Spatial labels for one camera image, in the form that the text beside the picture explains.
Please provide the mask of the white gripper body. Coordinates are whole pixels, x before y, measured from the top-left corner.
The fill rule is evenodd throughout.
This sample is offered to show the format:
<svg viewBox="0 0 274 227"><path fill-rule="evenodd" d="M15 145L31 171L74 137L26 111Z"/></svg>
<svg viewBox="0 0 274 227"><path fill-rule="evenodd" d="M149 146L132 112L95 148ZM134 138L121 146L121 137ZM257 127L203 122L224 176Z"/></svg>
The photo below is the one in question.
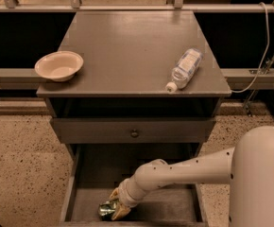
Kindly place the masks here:
<svg viewBox="0 0 274 227"><path fill-rule="evenodd" d="M133 178L126 178L118 186L118 199L126 207L137 206L147 194Z"/></svg>

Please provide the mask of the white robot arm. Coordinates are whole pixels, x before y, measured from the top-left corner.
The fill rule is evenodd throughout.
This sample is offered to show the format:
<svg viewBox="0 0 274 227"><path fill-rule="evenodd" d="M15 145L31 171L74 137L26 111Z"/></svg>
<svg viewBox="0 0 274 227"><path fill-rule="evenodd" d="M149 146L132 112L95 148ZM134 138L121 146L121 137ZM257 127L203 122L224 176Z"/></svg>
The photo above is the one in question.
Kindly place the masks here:
<svg viewBox="0 0 274 227"><path fill-rule="evenodd" d="M228 184L229 227L274 227L274 127L247 131L234 148L169 165L162 159L137 168L111 195L113 220L144 197L171 184Z"/></svg>

